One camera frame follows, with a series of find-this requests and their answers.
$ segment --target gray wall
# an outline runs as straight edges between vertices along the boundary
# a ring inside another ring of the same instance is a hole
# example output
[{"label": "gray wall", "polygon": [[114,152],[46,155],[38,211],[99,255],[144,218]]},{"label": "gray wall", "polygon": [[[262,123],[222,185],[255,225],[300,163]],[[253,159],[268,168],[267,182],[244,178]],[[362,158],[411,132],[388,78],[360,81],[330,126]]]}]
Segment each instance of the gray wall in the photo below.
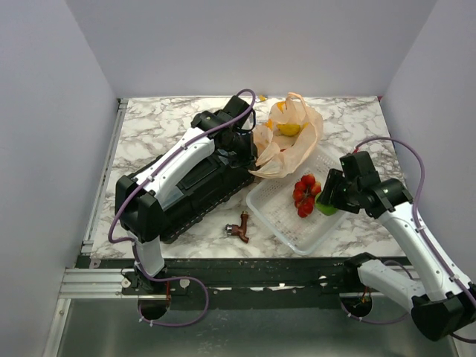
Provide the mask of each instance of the gray wall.
[{"label": "gray wall", "polygon": [[[382,101],[390,133],[423,156],[421,211],[476,280],[476,3],[439,0]],[[416,187],[415,160],[398,151]],[[476,338],[476,329],[472,334]]]},{"label": "gray wall", "polygon": [[117,102],[63,0],[0,1],[0,355],[40,356]]},{"label": "gray wall", "polygon": [[383,94],[436,0],[67,0],[121,97]]}]

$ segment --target plastic tray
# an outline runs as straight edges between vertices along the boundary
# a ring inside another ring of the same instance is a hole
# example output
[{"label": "plastic tray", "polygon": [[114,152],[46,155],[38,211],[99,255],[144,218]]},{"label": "plastic tray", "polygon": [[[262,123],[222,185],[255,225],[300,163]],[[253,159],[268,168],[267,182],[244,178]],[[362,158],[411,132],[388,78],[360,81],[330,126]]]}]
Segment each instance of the plastic tray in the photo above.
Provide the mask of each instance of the plastic tray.
[{"label": "plastic tray", "polygon": [[282,179],[263,180],[246,196],[246,204],[255,216],[297,254],[309,255],[315,251],[347,216],[347,212],[341,210],[325,216],[316,209],[306,218],[297,215],[292,199],[295,183],[303,175],[313,173],[324,187],[331,168],[340,169],[339,161],[316,147],[293,174]]}]

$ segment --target plastic bag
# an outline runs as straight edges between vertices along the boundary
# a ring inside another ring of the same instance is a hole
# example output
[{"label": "plastic bag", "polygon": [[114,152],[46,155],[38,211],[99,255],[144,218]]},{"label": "plastic bag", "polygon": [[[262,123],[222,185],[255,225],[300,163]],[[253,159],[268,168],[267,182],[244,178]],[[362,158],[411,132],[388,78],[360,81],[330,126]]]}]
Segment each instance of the plastic bag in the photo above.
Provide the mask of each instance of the plastic bag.
[{"label": "plastic bag", "polygon": [[[300,132],[295,136],[282,135],[277,125],[287,123],[301,125]],[[250,173],[265,179],[293,173],[314,150],[323,131],[322,115],[307,106],[299,94],[288,93],[284,102],[271,107],[268,123],[254,128],[254,144],[258,148],[256,165],[260,168]]]}]

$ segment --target yellow lemon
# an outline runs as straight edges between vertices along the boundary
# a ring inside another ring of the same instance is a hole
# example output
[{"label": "yellow lemon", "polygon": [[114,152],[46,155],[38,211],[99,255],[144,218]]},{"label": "yellow lemon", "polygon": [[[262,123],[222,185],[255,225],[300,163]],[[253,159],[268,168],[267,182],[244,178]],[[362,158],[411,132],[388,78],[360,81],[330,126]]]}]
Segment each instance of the yellow lemon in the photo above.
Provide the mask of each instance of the yellow lemon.
[{"label": "yellow lemon", "polygon": [[281,134],[285,136],[295,136],[300,132],[299,124],[278,124],[276,125]]}]

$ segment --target marble countertop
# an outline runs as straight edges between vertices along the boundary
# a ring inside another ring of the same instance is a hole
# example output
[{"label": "marble countertop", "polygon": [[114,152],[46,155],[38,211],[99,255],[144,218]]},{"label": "marble countertop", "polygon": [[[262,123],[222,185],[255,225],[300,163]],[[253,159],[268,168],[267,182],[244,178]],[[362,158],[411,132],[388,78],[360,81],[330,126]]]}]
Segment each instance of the marble countertop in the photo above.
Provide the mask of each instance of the marble countertop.
[{"label": "marble countertop", "polygon": [[[156,97],[129,100],[115,150],[106,194],[99,218],[93,227],[91,257],[95,259],[132,258],[129,242],[111,245],[107,232],[114,216],[115,182],[164,154],[181,138],[197,112],[221,109],[229,97]],[[255,105],[257,120],[268,120],[271,106],[284,98],[269,98]],[[319,143],[335,157],[349,152],[357,143],[375,135],[388,136],[387,126],[376,97],[307,97],[308,105],[324,118],[324,137]],[[382,179],[403,180],[396,154],[390,142],[366,146]],[[244,188],[226,203],[216,207],[204,219],[183,233],[172,244],[161,244],[165,258],[258,258],[299,257],[279,241],[246,207],[246,195],[256,183]],[[239,215],[247,210],[248,244],[238,237],[227,237],[224,226],[239,224]],[[115,237],[126,232],[121,226]],[[349,215],[331,237],[310,257],[351,257],[368,251],[376,256],[403,255],[390,234],[364,213]]]}]

